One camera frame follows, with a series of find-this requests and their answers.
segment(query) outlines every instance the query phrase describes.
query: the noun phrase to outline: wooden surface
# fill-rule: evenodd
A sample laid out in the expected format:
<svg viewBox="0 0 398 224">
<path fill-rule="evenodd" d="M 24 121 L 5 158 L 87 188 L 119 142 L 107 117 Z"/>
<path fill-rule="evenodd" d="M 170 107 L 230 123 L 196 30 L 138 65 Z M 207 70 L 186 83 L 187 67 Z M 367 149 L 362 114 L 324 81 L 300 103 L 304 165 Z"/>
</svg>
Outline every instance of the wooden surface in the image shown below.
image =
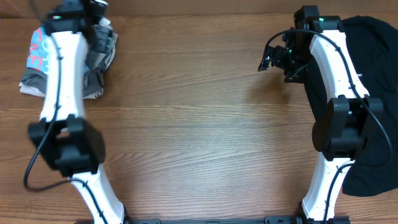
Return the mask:
<svg viewBox="0 0 398 224">
<path fill-rule="evenodd" d="M 61 0 L 36 0 L 43 13 Z M 29 0 L 0 0 L 14 6 L 19 17 L 34 15 Z M 321 12 L 398 12 L 396 0 L 110 0 L 109 16 L 208 15 L 294 13 L 303 5 L 318 5 Z"/>
<path fill-rule="evenodd" d="M 342 17 L 355 14 L 340 13 Z M 372 13 L 398 27 L 398 15 Z M 282 71 L 257 73 L 264 44 L 291 14 L 112 17 L 120 35 L 105 93 L 86 100 L 102 131 L 105 169 L 134 218 L 261 218 L 293 214 L 316 161 L 314 118 L 303 85 Z M 0 20 L 0 223 L 73 223 L 90 218 L 71 185 L 26 192 L 34 147 L 27 125 L 42 99 L 19 93 L 30 19 Z M 60 179 L 39 158 L 30 182 Z M 340 195 L 353 223 L 396 223 L 398 191 Z"/>
</svg>

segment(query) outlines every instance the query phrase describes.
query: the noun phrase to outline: cable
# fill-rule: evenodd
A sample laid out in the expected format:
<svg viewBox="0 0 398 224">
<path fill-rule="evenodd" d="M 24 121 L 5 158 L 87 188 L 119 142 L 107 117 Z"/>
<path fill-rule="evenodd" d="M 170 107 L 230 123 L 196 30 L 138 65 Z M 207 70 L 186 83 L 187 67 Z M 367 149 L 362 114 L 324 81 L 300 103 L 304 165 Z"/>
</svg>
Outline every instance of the cable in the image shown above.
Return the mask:
<svg viewBox="0 0 398 224">
<path fill-rule="evenodd" d="M 363 106 L 363 108 L 365 108 L 366 112 L 368 112 L 368 114 L 372 117 L 372 119 L 377 123 L 377 125 L 380 127 L 381 131 L 383 132 L 384 137 L 386 138 L 387 143 L 388 143 L 388 146 L 389 146 L 389 157 L 388 157 L 388 159 L 387 159 L 386 161 L 384 161 L 384 162 L 378 164 L 378 165 L 362 165 L 362 164 L 357 164 L 357 165 L 358 165 L 358 166 L 361 166 L 361 167 L 378 168 L 378 167 L 382 167 L 382 166 L 384 166 L 384 165 L 386 165 L 386 164 L 391 163 L 391 162 L 392 162 L 392 144 L 391 144 L 391 141 L 390 141 L 390 139 L 389 139 L 389 137 L 388 137 L 387 131 L 384 129 L 383 125 L 382 125 L 382 124 L 380 123 L 380 121 L 376 118 L 376 116 L 374 115 L 374 113 L 370 110 L 370 108 L 367 106 L 367 104 L 365 103 L 365 101 L 362 99 L 362 97 L 361 97 L 361 96 L 359 95 L 359 93 L 356 91 L 356 89 L 355 89 L 355 84 L 354 84 L 353 79 L 352 79 L 352 77 L 351 77 L 351 72 L 349 71 L 349 67 L 348 67 L 347 60 L 346 60 L 346 58 L 345 58 L 343 52 L 341 51 L 341 48 L 340 48 L 339 46 L 337 46 L 337 44 L 336 44 L 334 41 L 332 41 L 329 37 L 327 37 L 327 36 L 325 36 L 325 35 L 323 35 L 323 34 L 320 34 L 320 33 L 318 33 L 318 32 L 315 32 L 315 31 L 312 31 L 312 30 L 291 29 L 291 30 L 285 30 L 285 31 L 279 32 L 279 33 L 275 34 L 274 36 L 272 36 L 272 37 L 268 40 L 268 42 L 267 42 L 267 44 L 266 44 L 265 50 L 267 50 L 269 44 L 270 44 L 276 37 L 278 37 L 278 36 L 280 36 L 280 35 L 283 35 L 283 34 L 289 34 L 289 33 L 306 33 L 306 34 L 317 35 L 317 36 L 319 36 L 319 37 L 324 38 L 324 39 L 327 40 L 332 46 L 335 47 L 336 51 L 340 54 L 340 57 L 341 57 L 341 59 L 342 59 L 342 61 L 343 61 L 343 63 L 344 63 L 344 66 L 345 66 L 345 69 L 346 69 L 346 72 L 347 72 L 347 76 L 348 76 L 348 81 L 349 81 L 349 84 L 350 84 L 350 86 L 351 86 L 351 89 L 353 90 L 353 93 L 354 93 L 355 97 L 357 97 L 357 99 L 359 100 L 359 102 L 361 103 L 361 105 Z M 329 209 L 329 204 L 330 204 L 331 191 L 333 190 L 333 186 L 334 186 L 334 184 L 335 184 L 335 182 L 336 182 L 336 179 L 337 179 L 339 173 L 340 173 L 345 167 L 350 167 L 350 166 L 353 166 L 353 164 L 346 164 L 346 165 L 341 166 L 341 167 L 337 170 L 337 173 L 335 174 L 335 176 L 334 176 L 334 178 L 333 178 L 333 180 L 332 180 L 332 182 L 331 182 L 331 184 L 330 184 L 329 191 L 328 191 L 328 196 L 327 196 L 327 198 L 326 198 L 325 215 L 324 215 L 323 221 L 322 221 L 322 223 L 324 223 L 324 224 L 326 224 L 326 219 L 327 219 L 327 216 L 328 216 L 328 209 Z"/>
<path fill-rule="evenodd" d="M 351 167 L 353 165 L 354 165 L 353 163 L 345 164 L 345 165 L 342 165 L 339 169 L 337 169 L 337 172 L 336 172 L 335 176 L 333 177 L 333 180 L 331 181 L 331 184 L 330 184 L 330 187 L 329 187 L 328 196 L 326 198 L 326 209 L 325 209 L 325 214 L 323 216 L 322 224 L 326 224 L 326 219 L 328 217 L 328 209 L 329 209 L 329 204 L 330 204 L 331 191 L 333 190 L 333 186 L 334 186 L 334 184 L 335 184 L 335 182 L 337 180 L 338 175 L 343 171 L 343 169 L 345 167 Z"/>
<path fill-rule="evenodd" d="M 36 17 L 38 18 L 38 20 L 42 24 L 43 20 L 42 20 L 42 18 L 40 16 L 40 12 L 39 12 L 39 10 L 37 8 L 35 0 L 30 0 L 30 6 L 31 6 L 32 10 L 35 12 Z M 52 35 L 50 36 L 50 38 L 51 38 L 51 41 L 54 44 L 55 50 L 57 52 L 57 59 L 58 59 L 58 86 L 57 86 L 57 98 L 55 100 L 55 110 L 54 110 L 53 117 L 52 117 L 52 119 L 50 121 L 48 129 L 47 129 L 42 141 L 40 142 L 39 146 L 37 147 L 35 153 L 33 154 L 32 158 L 30 159 L 30 161 L 28 163 L 28 166 L 26 168 L 25 175 L 24 175 L 24 186 L 25 186 L 25 188 L 28 191 L 41 192 L 41 191 L 49 190 L 49 189 L 52 189 L 54 187 L 58 187 L 58 186 L 61 186 L 63 184 L 70 183 L 70 182 L 73 182 L 73 181 L 80 182 L 80 183 L 83 184 L 83 188 L 86 188 L 88 193 L 90 194 L 91 199 L 93 200 L 94 206 L 97 209 L 97 212 L 98 212 L 99 216 L 102 218 L 104 224 L 108 224 L 108 222 L 105 219 L 104 213 L 101 211 L 100 206 L 98 205 L 98 202 L 95 199 L 94 193 L 90 189 L 90 187 L 87 185 L 87 182 L 84 182 L 83 180 L 77 179 L 77 178 L 69 178 L 67 180 L 61 180 L 60 182 L 57 182 L 57 183 L 54 183 L 54 184 L 51 184 L 51 185 L 48 185 L 48 186 L 45 186 L 45 187 L 40 187 L 40 188 L 30 187 L 29 184 L 28 184 L 29 174 L 30 174 L 30 172 L 31 172 L 31 170 L 33 168 L 33 165 L 34 165 L 34 163 L 36 161 L 37 156 L 39 155 L 41 149 L 43 148 L 43 145 L 47 142 L 47 139 L 50 136 L 50 133 L 51 133 L 51 130 L 52 130 L 53 126 L 54 126 L 54 123 L 57 120 L 58 110 L 60 108 L 59 101 L 60 101 L 61 77 L 62 77 L 61 60 L 62 60 L 63 57 L 61 56 L 60 48 L 59 48 L 59 46 L 57 44 L 57 41 L 54 39 L 54 37 Z"/>
</svg>

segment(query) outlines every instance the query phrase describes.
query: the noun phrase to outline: wooden table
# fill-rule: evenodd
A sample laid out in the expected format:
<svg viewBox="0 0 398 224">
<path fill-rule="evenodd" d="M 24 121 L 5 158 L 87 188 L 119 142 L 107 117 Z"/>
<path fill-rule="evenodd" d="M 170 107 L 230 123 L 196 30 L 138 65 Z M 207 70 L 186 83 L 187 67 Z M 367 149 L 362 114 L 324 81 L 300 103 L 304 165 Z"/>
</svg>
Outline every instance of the wooden table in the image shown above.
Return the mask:
<svg viewBox="0 0 398 224">
<path fill-rule="evenodd" d="M 339 14 L 350 17 L 356 14 Z M 372 13 L 398 27 L 398 15 Z M 293 214 L 316 161 L 303 85 L 257 73 L 264 45 L 291 14 L 112 17 L 120 35 L 105 93 L 86 100 L 105 169 L 133 218 L 182 220 Z M 71 185 L 26 192 L 27 125 L 42 99 L 19 93 L 32 19 L 0 20 L 0 223 L 73 223 L 91 215 Z M 60 180 L 39 158 L 32 185 Z M 398 191 L 340 195 L 353 223 L 395 223 Z"/>
</svg>

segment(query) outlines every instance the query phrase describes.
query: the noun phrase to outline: black fabric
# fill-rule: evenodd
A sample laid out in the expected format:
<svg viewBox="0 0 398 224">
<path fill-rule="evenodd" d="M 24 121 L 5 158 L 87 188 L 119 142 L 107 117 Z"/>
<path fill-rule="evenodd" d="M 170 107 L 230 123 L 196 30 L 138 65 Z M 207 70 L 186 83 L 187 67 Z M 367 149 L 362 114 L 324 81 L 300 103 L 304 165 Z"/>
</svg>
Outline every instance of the black fabric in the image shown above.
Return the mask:
<svg viewBox="0 0 398 224">
<path fill-rule="evenodd" d="M 381 98 L 384 113 L 381 123 L 393 147 L 393 162 L 377 169 L 354 165 L 343 183 L 343 193 L 373 196 L 398 188 L 398 30 L 372 17 L 356 16 L 343 21 L 347 48 L 355 70 L 371 97 Z M 315 119 L 326 106 L 326 91 L 316 61 L 307 66 L 305 90 Z M 359 164 L 379 164 L 388 159 L 388 145 L 378 128 L 369 139 L 368 150 Z"/>
</svg>

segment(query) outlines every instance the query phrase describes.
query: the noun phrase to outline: black cloth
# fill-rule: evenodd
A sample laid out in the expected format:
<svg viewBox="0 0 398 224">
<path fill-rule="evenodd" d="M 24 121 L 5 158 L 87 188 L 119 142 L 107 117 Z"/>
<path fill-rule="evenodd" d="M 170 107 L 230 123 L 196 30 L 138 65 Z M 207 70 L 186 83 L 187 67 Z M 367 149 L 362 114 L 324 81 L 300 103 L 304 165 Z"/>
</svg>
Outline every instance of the black cloth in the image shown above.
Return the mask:
<svg viewBox="0 0 398 224">
<path fill-rule="evenodd" d="M 372 17 L 356 16 L 343 21 L 348 52 L 360 80 L 373 98 L 384 103 L 381 123 L 393 148 L 391 164 L 372 169 L 354 165 L 343 182 L 343 193 L 368 197 L 398 188 L 398 30 Z M 317 63 L 307 67 L 305 90 L 315 119 L 326 107 L 326 91 Z M 376 165 L 388 159 L 388 145 L 377 128 L 370 147 L 356 161 Z"/>
</svg>

